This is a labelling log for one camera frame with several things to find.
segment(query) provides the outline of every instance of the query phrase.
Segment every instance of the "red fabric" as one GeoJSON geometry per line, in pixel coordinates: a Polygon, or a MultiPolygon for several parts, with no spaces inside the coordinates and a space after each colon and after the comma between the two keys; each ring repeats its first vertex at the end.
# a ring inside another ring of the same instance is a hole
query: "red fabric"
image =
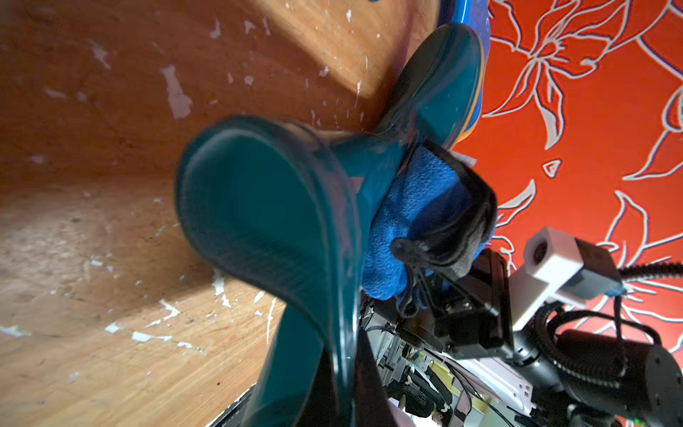
{"type": "MultiPolygon", "coordinates": [[[[490,0],[484,114],[456,150],[498,195],[493,247],[512,270],[545,225],[619,267],[683,260],[682,3],[490,0]]],[[[590,308],[611,314],[611,300],[590,308]]],[[[683,366],[683,280],[634,284],[623,315],[657,329],[683,366]]]]}

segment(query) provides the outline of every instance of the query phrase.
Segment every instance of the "wires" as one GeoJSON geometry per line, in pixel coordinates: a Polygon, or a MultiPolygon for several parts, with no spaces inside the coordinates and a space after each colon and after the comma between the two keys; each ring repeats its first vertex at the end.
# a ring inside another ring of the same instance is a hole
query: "wires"
{"type": "Polygon", "coordinates": [[[683,263],[662,262],[660,264],[634,265],[619,270],[622,281],[628,283],[651,279],[681,279],[683,278],[683,263]]]}
{"type": "Polygon", "coordinates": [[[386,327],[386,326],[380,326],[380,325],[375,325],[367,328],[365,332],[370,332],[370,331],[384,331],[384,332],[391,332],[394,335],[397,335],[396,330],[386,327]]]}
{"type": "Polygon", "coordinates": [[[467,395],[467,398],[469,399],[469,402],[470,402],[470,409],[469,409],[469,411],[467,411],[466,416],[472,411],[472,408],[473,408],[473,405],[472,405],[472,395],[474,395],[474,396],[477,397],[479,400],[481,400],[482,402],[484,402],[484,403],[486,404],[486,406],[488,406],[489,408],[491,408],[492,411],[494,411],[496,414],[498,414],[498,416],[499,416],[500,418],[502,418],[503,421],[504,421],[505,423],[507,423],[507,425],[508,425],[509,427],[515,427],[515,425],[513,425],[513,423],[511,423],[510,420],[506,418],[506,416],[504,416],[498,409],[496,409],[493,405],[491,405],[489,402],[487,402],[487,401],[484,399],[484,397],[483,397],[481,394],[479,394],[479,393],[477,392],[477,389],[474,387],[474,385],[472,384],[472,382],[467,378],[467,375],[465,375],[465,374],[463,374],[461,371],[457,370],[457,369],[455,368],[455,366],[453,366],[453,365],[451,365],[450,363],[446,362],[445,360],[441,359],[439,356],[437,356],[437,355],[436,355],[435,353],[433,353],[432,351],[428,351],[428,352],[431,354],[432,357],[434,357],[435,359],[439,360],[441,363],[445,364],[445,365],[448,367],[448,369],[451,371],[451,373],[453,374],[453,376],[456,377],[456,378],[458,379],[458,381],[460,381],[460,384],[462,385],[462,390],[463,390],[463,392],[467,395]]]}
{"type": "Polygon", "coordinates": [[[576,310],[573,312],[565,312],[562,302],[554,302],[543,305],[536,312],[532,320],[532,334],[538,345],[540,352],[553,363],[558,369],[567,374],[586,381],[591,384],[597,384],[612,389],[619,389],[621,387],[622,378],[626,373],[626,363],[624,359],[624,352],[621,353],[621,361],[618,366],[606,366],[603,363],[588,363],[586,361],[575,360],[560,351],[555,345],[554,336],[556,330],[573,320],[578,320],[584,317],[599,317],[612,320],[616,326],[628,325],[652,337],[655,344],[661,345],[662,340],[657,331],[647,325],[622,320],[621,312],[621,296],[615,297],[615,316],[600,312],[592,312],[589,310],[576,310]],[[553,313],[557,315],[549,322],[548,319],[553,313]]]}
{"type": "Polygon", "coordinates": [[[372,311],[370,312],[370,315],[367,317],[367,320],[365,321],[365,324],[361,326],[363,329],[367,328],[367,326],[370,324],[370,321],[372,320],[372,316],[375,315],[375,311],[374,311],[372,308],[370,308],[370,309],[372,310],[372,311]]]}
{"type": "Polygon", "coordinates": [[[628,358],[626,357],[626,348],[624,347],[624,336],[622,335],[622,296],[614,297],[614,330],[617,334],[617,347],[619,348],[619,364],[622,367],[620,376],[626,374],[628,367],[628,358]]]}
{"type": "Polygon", "coordinates": [[[477,392],[477,390],[474,388],[474,385],[472,385],[472,382],[470,382],[470,380],[467,378],[467,375],[465,375],[465,374],[463,374],[462,372],[460,372],[460,371],[458,371],[457,369],[455,369],[450,363],[446,363],[446,365],[447,365],[448,368],[451,370],[451,373],[458,379],[458,381],[460,381],[460,384],[462,384],[462,389],[463,389],[463,391],[464,391],[465,393],[467,393],[467,397],[469,397],[469,400],[470,400],[470,411],[472,410],[472,396],[471,396],[471,394],[474,394],[475,396],[477,396],[477,398],[479,398],[479,400],[481,400],[482,402],[486,403],[486,406],[487,406],[487,407],[491,408],[492,411],[494,411],[496,414],[498,414],[498,416],[499,416],[500,418],[502,418],[503,421],[506,422],[507,425],[508,425],[509,427],[515,427],[515,426],[510,422],[510,420],[507,419],[506,416],[504,416],[496,407],[494,407],[493,405],[491,405],[486,399],[484,399],[484,397],[482,397],[481,394],[479,394],[479,393],[477,392]],[[463,378],[463,379],[467,382],[467,384],[469,384],[469,386],[472,387],[472,391],[470,391],[470,390],[467,389],[467,387],[465,386],[465,384],[462,382],[462,379],[461,379],[461,378],[463,378]]]}

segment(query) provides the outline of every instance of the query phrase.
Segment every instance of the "wooden surface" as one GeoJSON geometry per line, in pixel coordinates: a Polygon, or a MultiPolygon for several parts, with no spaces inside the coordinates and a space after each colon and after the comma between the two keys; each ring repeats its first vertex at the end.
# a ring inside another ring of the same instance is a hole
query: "wooden surface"
{"type": "Polygon", "coordinates": [[[179,155],[233,113],[370,127],[436,3],[2,2],[2,424],[205,426],[255,382],[273,298],[217,295],[175,226],[179,155]]]}

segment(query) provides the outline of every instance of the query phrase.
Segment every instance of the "white flower outline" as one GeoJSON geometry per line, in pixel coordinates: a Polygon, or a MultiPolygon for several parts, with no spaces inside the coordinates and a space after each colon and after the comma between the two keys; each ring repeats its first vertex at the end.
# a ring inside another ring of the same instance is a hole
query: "white flower outline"
{"type": "Polygon", "coordinates": [[[512,258],[516,250],[512,241],[507,236],[498,234],[498,230],[510,224],[510,221],[512,221],[514,217],[529,207],[529,205],[536,198],[536,191],[536,181],[532,179],[529,181],[527,188],[522,190],[521,193],[498,206],[496,228],[493,236],[491,236],[491,240],[502,240],[504,243],[507,243],[508,247],[501,246],[499,251],[505,257],[507,257],[506,267],[508,276],[512,274],[512,271],[517,271],[517,266],[514,264],[514,260],[512,258]]]}
{"type": "Polygon", "coordinates": [[[674,93],[667,101],[667,104],[664,106],[664,109],[662,110],[662,127],[664,128],[664,130],[662,131],[657,141],[655,141],[654,145],[652,146],[652,149],[650,149],[650,153],[647,155],[647,160],[645,161],[643,167],[640,170],[633,172],[632,174],[624,176],[622,180],[640,181],[648,178],[664,178],[665,176],[673,175],[677,170],[683,167],[683,160],[681,160],[676,166],[672,167],[666,172],[647,174],[645,173],[652,166],[652,163],[654,162],[657,154],[659,153],[660,148],[662,148],[662,145],[664,144],[666,138],[671,133],[683,133],[683,86],[679,87],[676,91],[674,91],[674,93]],[[669,121],[669,115],[672,111],[677,113],[677,124],[671,123],[671,121],[669,121]]]}
{"type": "MultiPolygon", "coordinates": [[[[606,0],[604,3],[600,5],[581,10],[583,0],[570,0],[569,2],[561,5],[558,5],[558,0],[554,0],[550,9],[543,15],[541,15],[541,17],[536,22],[536,25],[534,27],[535,40],[532,48],[530,50],[525,50],[520,47],[522,42],[522,31],[519,22],[515,17],[512,4],[509,3],[509,0],[491,0],[491,3],[495,3],[496,5],[499,5],[507,10],[507,17],[513,25],[517,35],[517,40],[507,40],[505,38],[497,37],[494,35],[491,35],[491,40],[493,42],[498,42],[509,46],[512,52],[519,52],[526,55],[528,62],[520,72],[519,77],[517,78],[514,87],[510,92],[510,95],[507,97],[507,100],[505,100],[505,102],[503,102],[503,104],[498,106],[496,109],[489,111],[488,113],[482,114],[482,117],[493,118],[499,115],[519,111],[520,109],[526,107],[531,102],[531,99],[534,99],[536,107],[541,113],[541,116],[543,117],[544,123],[546,125],[547,138],[545,150],[549,150],[550,148],[555,146],[555,144],[557,144],[559,140],[562,138],[566,125],[565,113],[563,111],[564,93],[562,92],[561,88],[558,86],[555,78],[553,77],[553,73],[561,74],[562,76],[572,80],[581,79],[595,72],[598,69],[600,60],[602,60],[602,58],[604,58],[605,55],[633,41],[636,41],[637,44],[641,47],[641,49],[643,49],[643,51],[652,59],[657,61],[658,64],[666,68],[669,72],[672,72],[675,76],[683,79],[683,76],[678,70],[676,70],[670,64],[666,63],[666,61],[663,58],[657,55],[654,52],[654,50],[651,49],[642,40],[642,35],[647,33],[651,28],[653,28],[667,12],[672,12],[675,15],[681,17],[683,17],[683,12],[677,9],[676,6],[673,5],[671,0],[668,0],[668,2],[666,2],[665,6],[662,8],[659,15],[649,25],[647,25],[641,31],[638,31],[636,34],[631,35],[630,37],[624,40],[621,40],[621,37],[624,35],[624,32],[627,28],[632,2],[633,0],[606,0]],[[593,12],[599,12],[605,8],[613,7],[617,4],[618,6],[605,19],[581,27],[576,31],[565,33],[570,23],[577,17],[590,14],[593,12]],[[540,34],[540,26],[544,18],[551,14],[554,14],[555,12],[561,12],[562,10],[565,10],[567,13],[562,17],[562,19],[555,23],[547,31],[546,34],[542,36],[540,34]],[[600,28],[601,26],[605,25],[610,20],[615,18],[620,18],[622,22],[616,34],[614,34],[613,36],[607,37],[591,33],[591,30],[600,28]],[[568,59],[559,55],[560,52],[562,52],[562,50],[565,49],[563,43],[569,38],[574,38],[577,40],[590,39],[605,43],[605,47],[596,58],[585,57],[581,60],[580,65],[589,66],[588,71],[581,72],[578,74],[572,74],[570,71],[564,70],[562,67],[553,65],[553,63],[551,62],[569,62],[568,59]],[[550,55],[541,55],[544,51],[544,48],[552,44],[555,45],[555,52],[553,52],[550,55]],[[541,81],[545,82],[545,87],[540,88],[541,81]],[[523,100],[522,104],[517,107],[508,109],[508,104],[512,100],[522,95],[526,96],[526,99],[523,100]]],[[[489,16],[491,17],[491,19],[494,18],[494,15],[490,11],[490,9],[489,16]]]]}
{"type": "MultiPolygon", "coordinates": [[[[667,243],[674,242],[676,240],[683,239],[683,232],[680,232],[678,234],[672,234],[669,237],[662,238],[659,240],[655,240],[654,242],[650,241],[650,216],[648,215],[647,211],[640,205],[638,205],[636,202],[633,201],[631,197],[629,197],[627,194],[625,194],[623,191],[616,190],[615,195],[617,199],[619,200],[620,207],[619,207],[619,212],[616,214],[614,219],[612,220],[612,223],[609,226],[609,229],[607,230],[607,234],[605,236],[605,239],[598,243],[597,246],[604,247],[607,249],[610,253],[614,253],[616,251],[621,251],[621,255],[619,256],[618,260],[615,260],[615,263],[617,265],[617,268],[624,268],[624,267],[629,267],[633,266],[636,263],[640,262],[640,259],[642,256],[645,254],[645,252],[648,249],[652,249],[654,247],[659,247],[661,245],[666,245],[667,243]],[[624,218],[624,215],[626,214],[627,209],[633,209],[637,213],[639,213],[642,218],[643,218],[643,234],[641,237],[641,240],[638,244],[638,247],[636,251],[633,253],[631,256],[628,253],[628,243],[626,241],[621,242],[621,244],[613,241],[612,237],[614,235],[614,231],[616,230],[617,226],[619,225],[620,221],[624,218]]],[[[671,259],[671,256],[663,257],[658,260],[654,260],[651,263],[657,263],[657,262],[664,262],[668,261],[671,259]]],[[[670,318],[667,316],[663,316],[661,314],[658,314],[656,312],[651,312],[648,310],[642,310],[633,307],[630,303],[627,303],[627,301],[632,301],[635,303],[642,303],[643,300],[638,298],[638,294],[650,294],[650,295],[657,295],[656,289],[668,289],[672,290],[674,292],[680,292],[683,294],[683,288],[679,288],[677,286],[667,284],[667,283],[662,283],[659,281],[651,281],[651,280],[640,280],[638,281],[638,285],[634,284],[626,284],[626,290],[627,290],[627,295],[626,295],[626,301],[622,304],[622,309],[624,313],[626,314],[626,318],[633,322],[637,323],[643,323],[641,320],[641,316],[645,317],[650,317],[650,318],[656,318],[658,320],[664,321],[664,322],[670,322],[670,323],[675,323],[675,324],[681,324],[683,325],[683,318],[670,318]]],[[[607,296],[602,296],[598,303],[592,308],[594,311],[602,311],[606,306],[607,303],[610,301],[610,297],[607,296]]],[[[586,322],[588,321],[588,318],[582,319],[580,322],[578,322],[575,326],[574,329],[579,329],[581,328],[586,322]]],[[[594,333],[604,333],[605,331],[609,329],[614,329],[614,322],[606,321],[601,327],[597,328],[594,333]]],[[[644,334],[644,336],[652,342],[652,339],[650,336],[647,334],[644,334]]],[[[681,332],[676,344],[669,349],[670,352],[676,353],[678,352],[681,347],[683,346],[683,331],[681,332]]]]}

